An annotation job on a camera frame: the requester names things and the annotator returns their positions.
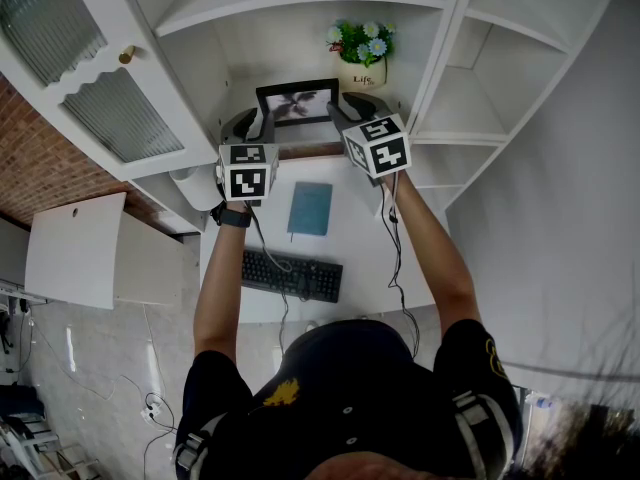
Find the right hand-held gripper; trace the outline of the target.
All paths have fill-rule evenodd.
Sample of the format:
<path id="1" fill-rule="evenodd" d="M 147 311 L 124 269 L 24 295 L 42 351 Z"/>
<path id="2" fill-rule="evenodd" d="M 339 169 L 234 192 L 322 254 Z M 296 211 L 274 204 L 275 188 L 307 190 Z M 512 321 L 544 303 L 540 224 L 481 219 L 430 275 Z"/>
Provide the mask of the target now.
<path id="1" fill-rule="evenodd" d="M 368 93 L 343 92 L 342 96 L 361 119 L 369 119 L 353 120 L 335 102 L 326 104 L 351 163 L 361 169 L 372 184 L 408 169 L 411 166 L 409 136 L 400 115 Z"/>

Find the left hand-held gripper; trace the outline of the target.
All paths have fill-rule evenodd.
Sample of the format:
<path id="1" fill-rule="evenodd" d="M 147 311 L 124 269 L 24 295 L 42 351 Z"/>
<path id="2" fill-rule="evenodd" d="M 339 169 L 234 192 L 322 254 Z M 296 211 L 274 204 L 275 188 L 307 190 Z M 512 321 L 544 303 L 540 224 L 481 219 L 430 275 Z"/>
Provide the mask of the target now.
<path id="1" fill-rule="evenodd" d="M 221 129 L 223 141 L 245 141 L 257 116 L 257 108 L 241 111 Z M 275 141 L 275 119 L 263 115 L 257 142 Z M 279 148 L 275 144 L 225 144 L 219 149 L 216 176 L 226 201 L 261 201 L 266 199 L 276 179 Z"/>

